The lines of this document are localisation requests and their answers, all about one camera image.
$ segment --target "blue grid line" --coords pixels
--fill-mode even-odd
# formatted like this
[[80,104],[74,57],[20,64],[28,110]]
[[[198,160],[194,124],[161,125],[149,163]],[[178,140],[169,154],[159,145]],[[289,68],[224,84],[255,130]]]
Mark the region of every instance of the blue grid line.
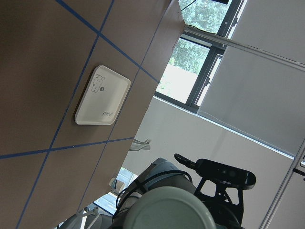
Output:
[[52,149],[34,150],[34,151],[28,151],[28,152],[22,152],[22,153],[16,153],[16,154],[6,154],[6,155],[0,155],[0,160],[8,159],[8,158],[14,158],[14,157],[20,157],[20,156],[28,156],[28,155],[33,155],[33,154],[41,154],[41,153],[45,153],[45,152],[48,152],[48,151],[53,152],[53,151],[58,151],[58,150],[79,148],[79,147],[92,146],[92,145],[99,145],[99,144],[103,144],[103,143],[107,143],[107,142],[118,142],[118,141],[130,140],[130,139],[134,139],[134,137],[120,138],[120,139],[102,141],[102,142],[85,143],[85,144],[72,145],[72,146],[63,146],[63,147],[52,148]]
[[34,191],[34,189],[35,189],[35,187],[36,187],[36,185],[37,185],[37,183],[38,183],[38,180],[39,180],[40,174],[42,173],[44,164],[46,163],[46,160],[48,159],[47,155],[45,156],[45,158],[44,158],[44,160],[43,160],[42,166],[40,167],[40,170],[39,170],[39,172],[38,172],[38,176],[37,176],[37,178],[36,178],[36,180],[35,180],[35,182],[34,182],[34,185],[33,185],[33,187],[32,187],[32,190],[31,190],[31,192],[30,192],[30,195],[29,195],[27,201],[25,202],[24,208],[23,208],[23,210],[22,210],[22,212],[21,212],[20,218],[19,218],[18,223],[17,223],[17,225],[16,225],[16,229],[19,227],[19,225],[20,225],[20,223],[21,223],[21,220],[22,220],[22,217],[23,217],[23,215],[24,215],[24,212],[25,212],[25,210],[26,210],[26,208],[27,208],[27,206],[28,206],[28,204],[29,204],[29,201],[30,201],[30,198],[31,198],[31,196],[32,196],[32,194],[33,194],[33,191]]
[[63,8],[65,8],[71,14],[73,14],[73,16],[75,16],[78,20],[80,20],[82,23],[84,23],[93,32],[99,33],[99,31],[93,25],[91,25],[87,20],[85,20],[81,15],[79,15],[74,9],[72,9],[70,6],[68,6],[67,3],[65,3],[62,0],[55,0],[55,1],[58,2]]
[[33,155],[33,154],[41,154],[47,152],[48,149],[41,149],[41,150],[35,150],[35,151],[28,151],[23,153],[16,153],[16,154],[5,154],[0,156],[0,160],[2,159],[8,159],[13,157],[19,157],[19,156],[27,156],[27,155]]
[[[117,123],[117,120],[118,120],[119,117],[120,117],[120,114],[121,114],[121,112],[122,112],[122,110],[123,110],[123,108],[124,108],[124,105],[125,105],[125,103],[126,103],[126,101],[127,101],[127,98],[128,98],[128,96],[129,96],[129,93],[130,93],[130,91],[131,91],[131,89],[132,89],[132,87],[133,87],[133,84],[134,84],[134,82],[135,82],[135,79],[137,78],[137,75],[138,75],[138,73],[139,73],[139,71],[140,71],[140,69],[141,69],[141,65],[143,64],[143,62],[144,62],[144,60],[145,60],[146,54],[147,54],[148,51],[149,51],[149,48],[150,48],[150,46],[151,46],[151,44],[152,44],[152,41],[153,41],[153,39],[154,39],[154,37],[155,37],[155,35],[156,35],[158,29],[159,29],[159,26],[160,26],[160,24],[161,24],[161,22],[162,22],[162,20],[163,20],[164,15],[166,14],[166,12],[167,12],[167,10],[168,10],[170,4],[167,6],[166,10],[164,11],[164,13],[163,13],[163,15],[162,15],[162,17],[161,17],[161,19],[160,19],[158,25],[157,25],[157,28],[156,28],[156,30],[155,30],[153,36],[152,36],[151,42],[150,42],[149,45],[148,45],[148,48],[147,48],[147,50],[146,50],[146,52],[145,52],[145,55],[144,55],[144,57],[143,57],[143,59],[142,59],[142,62],[141,62],[141,64],[140,64],[140,66],[139,66],[139,69],[138,69],[138,71],[137,71],[137,73],[136,73],[136,75],[135,75],[135,77],[134,77],[134,79],[133,79],[133,82],[132,82],[132,84],[131,84],[131,86],[130,86],[130,88],[129,88],[129,90],[128,90],[128,93],[127,93],[127,95],[126,95],[126,98],[125,98],[125,100],[124,100],[124,102],[123,102],[123,104],[122,104],[122,107],[121,107],[121,109],[120,109],[120,111],[119,111],[119,113],[118,113],[117,119],[116,119],[115,122],[114,122],[114,125],[113,125],[113,127],[112,127],[112,129],[111,129],[111,132],[110,132],[110,134],[109,134],[109,137],[108,137],[107,141],[108,141],[108,140],[110,139],[110,137],[111,137],[111,134],[112,134],[112,132],[113,132],[113,130],[114,130],[114,128],[115,128],[115,125],[116,125],[116,123]],[[95,173],[95,171],[96,171],[96,168],[97,168],[97,166],[98,166],[98,164],[99,164],[99,162],[100,162],[100,160],[101,160],[101,157],[102,157],[102,155],[103,155],[103,153],[104,153],[104,150],[105,150],[106,146],[107,146],[107,143],[105,144],[105,147],[104,147],[104,149],[103,149],[103,151],[102,151],[102,153],[101,153],[101,155],[100,155],[100,158],[99,158],[99,160],[98,160],[98,162],[97,162],[97,164],[96,164],[96,166],[95,166],[95,168],[94,168],[94,171],[93,171],[93,173],[92,173],[92,175],[91,175],[91,177],[90,177],[90,180],[89,180],[89,182],[88,182],[88,185],[87,185],[87,187],[86,187],[86,189],[85,189],[85,192],[84,192],[84,194],[83,194],[83,196],[82,196],[82,198],[81,198],[81,202],[80,202],[80,204],[79,204],[79,206],[78,206],[76,212],[78,212],[79,209],[80,209],[80,207],[81,207],[82,201],[83,201],[83,199],[84,199],[84,197],[85,197],[85,195],[86,195],[86,192],[87,192],[87,190],[88,190],[88,187],[89,187],[89,185],[90,185],[90,183],[91,183],[91,180],[92,180],[92,178],[93,178],[93,175],[94,175],[94,173]]]
[[117,45],[115,45],[112,41],[110,41],[105,35],[103,34],[99,34],[99,36],[101,38],[103,38],[109,45],[111,45],[113,48],[115,48],[120,54],[122,54],[123,56],[125,56],[128,60],[130,60],[134,65],[136,65],[138,68],[140,68],[141,70],[143,70],[149,77],[151,77],[153,80],[155,80],[157,83],[159,83],[160,81],[158,81],[155,77],[153,77],[153,75],[151,75],[148,71],[146,71],[143,67],[143,61],[141,64],[138,64],[134,59],[132,59],[129,55],[127,55],[125,52],[123,52],[122,49],[120,49]]
[[[88,23],[83,17],[81,17],[78,13],[76,13],[76,11],[74,11],[71,7],[69,7],[65,2],[63,2],[62,0],[56,0],[56,1],[57,1],[60,5],[62,5],[67,11],[69,11],[71,14],[73,14],[77,19],[79,19],[79,20],[80,20],[81,22],[83,22],[86,26],[88,26],[91,30],[93,30],[93,31],[97,34],[97,36],[96,36],[95,41],[94,41],[94,43],[93,43],[93,45],[92,45],[92,48],[91,48],[91,50],[90,50],[90,52],[89,52],[88,58],[87,58],[87,60],[86,60],[86,62],[85,62],[85,65],[84,65],[84,67],[83,67],[83,69],[82,69],[82,71],[81,71],[81,74],[80,74],[80,76],[79,76],[79,79],[78,79],[78,81],[77,81],[77,83],[76,83],[76,85],[75,85],[75,87],[74,87],[74,90],[73,90],[72,96],[71,96],[71,98],[70,98],[69,104],[68,104],[68,106],[67,106],[66,109],[65,109],[65,112],[64,112],[64,114],[63,114],[63,117],[62,117],[62,119],[61,119],[61,121],[60,121],[60,123],[59,123],[59,125],[58,125],[58,127],[57,127],[57,130],[56,130],[56,132],[55,132],[55,135],[54,135],[54,137],[53,137],[53,139],[52,139],[52,141],[51,141],[51,144],[50,144],[49,149],[52,148],[52,146],[53,146],[53,144],[54,144],[54,142],[55,142],[55,139],[56,139],[56,137],[57,137],[57,134],[58,134],[58,132],[59,132],[59,130],[60,130],[60,128],[61,128],[61,125],[62,125],[62,123],[63,123],[63,120],[65,119],[65,116],[66,116],[66,114],[67,114],[67,112],[68,112],[68,109],[69,109],[69,107],[70,107],[70,105],[71,105],[71,103],[72,103],[72,100],[73,100],[74,96],[75,96],[76,90],[77,90],[77,88],[78,88],[78,86],[79,86],[79,84],[80,84],[82,75],[83,75],[83,73],[84,73],[84,71],[85,71],[85,69],[86,69],[86,67],[87,67],[87,64],[88,64],[90,58],[91,58],[91,55],[92,55],[92,53],[93,53],[93,50],[94,50],[95,45],[96,45],[96,43],[97,43],[97,40],[98,40],[98,38],[99,38],[99,33],[101,33],[101,31],[102,31],[102,29],[103,29],[103,27],[104,27],[104,25],[105,25],[105,22],[106,22],[106,20],[107,20],[107,17],[108,17],[108,15],[109,15],[109,12],[110,12],[110,10],[111,10],[111,8],[112,8],[112,6],[113,6],[113,2],[114,2],[114,0],[113,0],[112,3],[110,4],[110,6],[109,6],[109,8],[108,8],[108,11],[107,11],[107,14],[105,15],[105,18],[104,18],[104,20],[103,20],[103,22],[102,22],[101,28],[100,28],[99,31],[97,31],[96,28],[94,28],[94,27],[93,27],[90,23]],[[20,218],[19,218],[19,220],[18,220],[16,229],[19,228],[19,225],[20,225],[20,223],[21,223],[21,221],[22,221],[24,212],[25,212],[25,210],[26,210],[26,208],[27,208],[27,206],[28,206],[28,204],[29,204],[29,201],[30,201],[30,199],[31,199],[31,197],[32,197],[32,194],[33,194],[33,192],[34,192],[34,189],[35,189],[35,187],[36,187],[36,185],[37,185],[37,183],[38,183],[38,180],[39,180],[39,178],[40,178],[40,176],[41,176],[41,173],[42,173],[43,168],[44,168],[44,166],[45,166],[45,163],[46,163],[46,161],[47,161],[47,159],[48,159],[48,157],[49,157],[49,154],[50,154],[50,152],[48,151],[47,154],[46,154],[46,156],[45,156],[45,158],[44,158],[44,160],[43,160],[43,163],[42,163],[42,165],[41,165],[41,168],[40,168],[40,170],[39,170],[39,173],[38,173],[38,175],[37,175],[37,177],[36,177],[36,180],[35,180],[35,182],[34,182],[34,185],[33,185],[32,189],[31,189],[31,191],[30,191],[29,197],[28,197],[28,199],[27,199],[27,201],[26,201],[26,203],[25,203],[25,205],[24,205],[24,208],[23,208],[22,213],[21,213],[21,215],[20,215]]]
[[115,45],[112,41],[110,41],[105,35],[102,34],[102,31],[98,31],[93,25],[91,25],[87,20],[85,20],[80,14],[78,14],[75,10],[73,10],[68,4],[66,4],[62,0],[55,0],[57,1],[63,8],[65,8],[67,11],[69,11],[73,16],[75,16],[78,20],[80,20],[82,23],[84,23],[89,29],[91,29],[93,32],[98,34],[102,39],[104,39],[109,45],[111,45],[114,49],[116,49],[119,53],[121,53],[123,56],[125,56],[128,60],[130,60],[133,64],[135,64],[137,67],[141,68],[149,77],[151,77],[154,81],[159,83],[160,81],[157,80],[153,75],[151,75],[147,70],[145,70],[141,65],[138,64],[133,58],[131,58],[129,55],[127,55],[123,50],[121,50],[117,45]]

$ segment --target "cartoon bear logo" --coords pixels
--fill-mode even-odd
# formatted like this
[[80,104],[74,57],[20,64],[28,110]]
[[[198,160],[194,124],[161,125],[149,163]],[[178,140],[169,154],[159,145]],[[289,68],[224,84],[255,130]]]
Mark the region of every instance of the cartoon bear logo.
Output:
[[103,77],[101,75],[95,75],[91,91],[95,92],[95,93],[98,92],[101,88],[101,85],[102,85],[104,79],[105,79],[105,77]]

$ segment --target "glass pane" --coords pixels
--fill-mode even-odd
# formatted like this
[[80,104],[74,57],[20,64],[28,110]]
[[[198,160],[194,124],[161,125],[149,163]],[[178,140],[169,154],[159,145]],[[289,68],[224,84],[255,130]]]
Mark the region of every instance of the glass pane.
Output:
[[[179,0],[181,9],[190,4],[193,0]],[[188,8],[182,11],[186,24],[196,26],[198,29],[217,33],[224,20],[232,0],[227,5],[211,1],[197,0]]]
[[[125,187],[127,188],[130,183],[135,180],[138,175],[132,173],[131,171],[127,170],[126,168],[121,167],[117,179],[121,182],[125,183]],[[102,196],[101,198],[97,199],[94,203],[100,206],[100,208],[114,214],[116,211],[116,202],[117,196],[113,193],[109,192],[108,194]]]
[[241,17],[241,15],[242,15],[243,11],[244,11],[244,7],[246,6],[247,1],[248,1],[248,0],[244,0],[244,2],[242,3],[242,5],[240,6],[239,12],[238,12],[238,14],[237,14],[237,16],[236,16],[236,24],[233,25],[233,26],[231,26],[231,28],[229,29],[228,36],[227,36],[228,39],[231,39],[231,38],[232,38],[232,35],[233,35],[234,31],[235,31],[235,28],[236,28],[236,26],[237,26],[237,24],[238,24],[238,22],[239,22],[240,17]]
[[209,50],[179,39],[156,91],[185,103]]
[[216,59],[216,61],[215,61],[215,64],[214,64],[214,66],[213,66],[213,68],[212,68],[212,70],[211,70],[211,73],[210,73],[210,75],[209,75],[209,84],[206,86],[206,87],[204,87],[203,88],[203,90],[202,90],[202,92],[201,92],[201,95],[200,95],[200,97],[199,97],[199,100],[198,100],[198,102],[196,103],[196,105],[197,106],[201,106],[201,103],[202,103],[202,101],[203,101],[203,99],[204,99],[204,97],[205,97],[205,95],[206,95],[206,93],[207,93],[207,91],[208,91],[208,89],[209,89],[209,87],[210,87],[210,84],[211,84],[211,82],[212,82],[212,80],[213,80],[213,78],[214,78],[214,75],[215,75],[215,73],[216,73],[216,70],[217,70],[217,68],[218,68],[218,66],[219,66],[219,64],[220,64],[220,61],[221,61],[221,57],[217,57],[217,59]]

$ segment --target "green foliage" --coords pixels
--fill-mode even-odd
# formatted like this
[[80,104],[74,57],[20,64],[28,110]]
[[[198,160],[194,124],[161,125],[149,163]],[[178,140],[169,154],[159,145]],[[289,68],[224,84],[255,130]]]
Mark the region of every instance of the green foliage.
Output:
[[[190,4],[193,0],[179,0],[181,9]],[[182,11],[186,24],[198,27],[201,30],[217,33],[225,14],[231,4],[228,5],[211,1],[197,0],[191,6]]]
[[169,64],[198,74],[209,52],[208,48],[180,39]]
[[[179,0],[181,9],[192,1]],[[229,1],[228,5],[224,5],[211,0],[197,0],[182,11],[183,19],[186,24],[217,33],[231,1]],[[208,48],[180,39],[173,51],[169,64],[198,74],[208,52]]]

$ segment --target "window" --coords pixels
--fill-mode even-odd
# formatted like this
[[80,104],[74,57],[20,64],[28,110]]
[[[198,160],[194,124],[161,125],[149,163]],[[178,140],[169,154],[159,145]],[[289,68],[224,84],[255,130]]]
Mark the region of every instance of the window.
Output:
[[[117,179],[121,182],[125,183],[125,187],[127,188],[138,176],[126,168],[121,168]],[[117,196],[111,192],[102,196],[101,198],[94,201],[94,204],[99,206],[102,210],[105,210],[109,214],[113,215],[116,211],[116,202]]]
[[[225,5],[212,0],[179,0],[186,24],[227,38],[232,36],[245,2],[229,0]],[[155,96],[196,113],[225,49],[223,44],[184,33],[167,64]]]

